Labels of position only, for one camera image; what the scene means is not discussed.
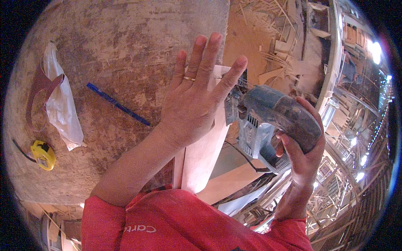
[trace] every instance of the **red shirt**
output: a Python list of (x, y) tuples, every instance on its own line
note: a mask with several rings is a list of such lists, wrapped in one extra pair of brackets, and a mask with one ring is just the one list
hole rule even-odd
[(305, 219), (260, 234), (185, 190), (151, 192), (126, 208), (85, 201), (82, 250), (313, 250)]

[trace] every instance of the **black cable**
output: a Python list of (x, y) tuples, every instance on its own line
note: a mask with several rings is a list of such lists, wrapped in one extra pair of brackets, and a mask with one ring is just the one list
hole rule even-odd
[(257, 168), (257, 167), (255, 167), (255, 166), (251, 163), (251, 161), (248, 160), (247, 156), (246, 156), (244, 153), (242, 153), (237, 147), (235, 147), (234, 145), (230, 144), (230, 143), (227, 142), (226, 140), (225, 140), (225, 143), (227, 143), (227, 144), (233, 146), (233, 148), (236, 149), (236, 151), (238, 151), (238, 152), (247, 160), (247, 162), (250, 164), (250, 166), (251, 166), (252, 168), (254, 168), (254, 170), (255, 170), (257, 173), (272, 173), (272, 171), (271, 171), (269, 168)]
[(32, 159), (31, 157), (29, 157), (28, 155), (26, 155), (26, 154), (24, 153), (24, 151), (21, 149), (21, 147), (17, 144), (17, 141), (15, 141), (15, 139), (12, 139), (12, 142), (14, 143), (14, 145), (18, 148), (18, 150), (20, 150), (20, 152), (21, 152), (27, 159), (29, 159), (30, 161), (36, 163), (36, 160)]

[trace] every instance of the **dusty wooden surface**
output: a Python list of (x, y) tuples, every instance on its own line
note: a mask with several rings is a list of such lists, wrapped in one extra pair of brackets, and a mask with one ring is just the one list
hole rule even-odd
[[(77, 204), (89, 196), (108, 165), (142, 141), (160, 121), (161, 105), (178, 50), (191, 51), (197, 34), (226, 33), (229, 1), (64, 1), (46, 10), (14, 66), (4, 110), (7, 170), (17, 196), (46, 204)], [(70, 80), (86, 147), (68, 151), (56, 128), (31, 131), (26, 96), (47, 43)], [(90, 82), (151, 123), (147, 127), (86, 87)], [(28, 161), (35, 139), (51, 145), (56, 166), (45, 171)], [(166, 166), (147, 184), (169, 183)]]

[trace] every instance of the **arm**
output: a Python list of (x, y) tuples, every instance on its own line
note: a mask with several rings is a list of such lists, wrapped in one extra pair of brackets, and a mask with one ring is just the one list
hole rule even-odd
[(301, 97), (296, 100), (304, 106), (321, 126), (321, 137), (316, 146), (307, 154), (303, 154), (299, 144), (283, 132), (277, 134), (282, 140), (282, 146), (278, 147), (277, 156), (283, 154), (283, 147), (292, 164), (291, 175), (293, 181), (275, 211), (275, 220), (302, 219), (306, 217), (307, 202), (313, 193), (313, 183), (317, 176), (317, 169), (322, 159), (325, 148), (324, 127), (321, 117), (308, 101)]
[[(162, 107), (161, 122), (146, 139), (124, 153), (105, 172), (90, 196), (125, 207), (179, 150), (196, 142), (211, 129), (219, 104), (247, 65), (247, 58), (239, 57), (220, 83), (209, 92), (209, 77), (221, 42), (222, 35), (213, 33), (203, 56), (207, 38), (198, 36), (187, 72), (186, 52), (178, 53), (174, 76)], [(183, 79), (184, 76), (196, 80)]]

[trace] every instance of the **shirt sleeve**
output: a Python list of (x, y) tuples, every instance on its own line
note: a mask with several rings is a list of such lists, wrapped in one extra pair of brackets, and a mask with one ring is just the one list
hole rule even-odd
[(306, 235), (306, 218), (274, 220), (270, 225), (270, 231), (265, 235), (292, 246), (292, 250), (313, 251)]
[(85, 200), (81, 223), (82, 250), (119, 250), (125, 225), (125, 208), (96, 196)]

